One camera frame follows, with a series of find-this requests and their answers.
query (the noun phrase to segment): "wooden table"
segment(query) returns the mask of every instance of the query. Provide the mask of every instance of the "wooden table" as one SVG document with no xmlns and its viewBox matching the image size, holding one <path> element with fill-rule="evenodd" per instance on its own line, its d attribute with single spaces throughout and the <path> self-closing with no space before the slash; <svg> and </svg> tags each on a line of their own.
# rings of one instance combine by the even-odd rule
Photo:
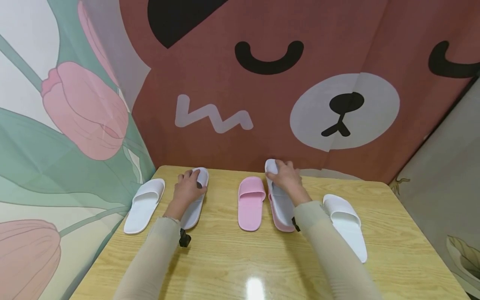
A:
<svg viewBox="0 0 480 300">
<path fill-rule="evenodd" d="M 167 184 L 149 227 L 123 233 L 123 222 L 71 300 L 109 300 L 150 226 L 162 216 L 177 175 L 189 168 L 162 166 L 154 178 Z M 298 232 L 278 231 L 268 200 L 260 229 L 245 232 L 237 223 L 237 193 L 247 176 L 264 174 L 210 169 L 210 182 L 192 242 L 178 247 L 160 299 L 332 299 L 317 260 Z M 314 200 L 333 193 L 349 200 L 362 220 L 368 250 L 365 267 L 386 300 L 466 300 L 441 258 L 387 185 L 380 182 L 304 177 Z"/>
</svg>

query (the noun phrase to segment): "beige sleeve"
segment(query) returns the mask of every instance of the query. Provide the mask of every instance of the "beige sleeve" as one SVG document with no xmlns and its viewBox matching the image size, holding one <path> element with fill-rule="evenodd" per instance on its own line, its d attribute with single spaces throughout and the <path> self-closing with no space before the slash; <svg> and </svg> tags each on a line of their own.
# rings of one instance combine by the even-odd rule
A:
<svg viewBox="0 0 480 300">
<path fill-rule="evenodd" d="M 158 218 L 113 296 L 114 300 L 158 300 L 163 278 L 180 239 L 180 223 Z"/>
<path fill-rule="evenodd" d="M 381 300 L 356 254 L 333 227 L 318 201 L 295 208 L 295 221 L 317 254 L 335 300 Z"/>
</svg>

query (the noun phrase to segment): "zigzag shape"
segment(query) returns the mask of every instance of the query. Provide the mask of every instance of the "zigzag shape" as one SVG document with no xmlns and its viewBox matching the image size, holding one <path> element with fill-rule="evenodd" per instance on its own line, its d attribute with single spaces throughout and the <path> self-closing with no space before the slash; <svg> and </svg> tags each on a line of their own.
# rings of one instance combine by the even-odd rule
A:
<svg viewBox="0 0 480 300">
<path fill-rule="evenodd" d="M 217 133 L 225 133 L 238 124 L 240 124 L 244 130 L 253 128 L 252 119 L 250 119 L 250 115 L 246 110 L 237 111 L 233 116 L 222 121 L 218 109 L 213 104 L 207 104 L 191 113 L 188 113 L 189 107 L 190 98 L 187 95 L 179 95 L 177 97 L 177 111 L 175 113 L 175 125 L 177 127 L 185 127 L 198 120 L 209 117 L 213 129 Z"/>
</svg>

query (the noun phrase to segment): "bear face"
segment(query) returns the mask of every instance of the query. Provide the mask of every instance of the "bear face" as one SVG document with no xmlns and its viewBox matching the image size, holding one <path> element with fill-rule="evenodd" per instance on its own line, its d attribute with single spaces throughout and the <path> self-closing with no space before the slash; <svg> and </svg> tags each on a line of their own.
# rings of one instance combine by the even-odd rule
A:
<svg viewBox="0 0 480 300">
<path fill-rule="evenodd" d="M 132 113 L 157 166 L 261 171 L 275 157 L 388 182 L 480 68 L 467 0 L 120 8 L 151 68 Z"/>
</svg>

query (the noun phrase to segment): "pink tulip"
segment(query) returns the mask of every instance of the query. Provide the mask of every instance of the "pink tulip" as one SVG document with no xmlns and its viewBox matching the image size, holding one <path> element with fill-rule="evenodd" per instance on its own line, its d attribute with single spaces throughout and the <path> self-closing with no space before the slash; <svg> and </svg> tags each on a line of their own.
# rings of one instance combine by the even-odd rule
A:
<svg viewBox="0 0 480 300">
<path fill-rule="evenodd" d="M 37 300 L 60 262 L 60 235 L 43 220 L 0 223 L 0 299 Z"/>
<path fill-rule="evenodd" d="M 84 3 L 82 0 L 78 1 L 78 18 L 80 19 L 80 24 L 85 32 L 87 37 L 88 43 L 92 47 L 93 52 L 96 55 L 96 58 L 105 69 L 107 74 L 110 76 L 112 81 L 115 83 L 116 86 L 119 85 L 115 75 L 113 73 L 112 66 L 110 65 L 107 55 L 105 54 L 105 50 L 103 49 L 102 43 L 100 43 L 100 39 L 96 35 L 95 29 L 92 26 L 92 22 L 88 17 L 88 14 L 85 10 Z"/>
<path fill-rule="evenodd" d="M 55 125 L 89 158 L 106 160 L 120 149 L 128 126 L 127 108 L 96 74 L 64 62 L 50 70 L 41 95 Z"/>
</svg>

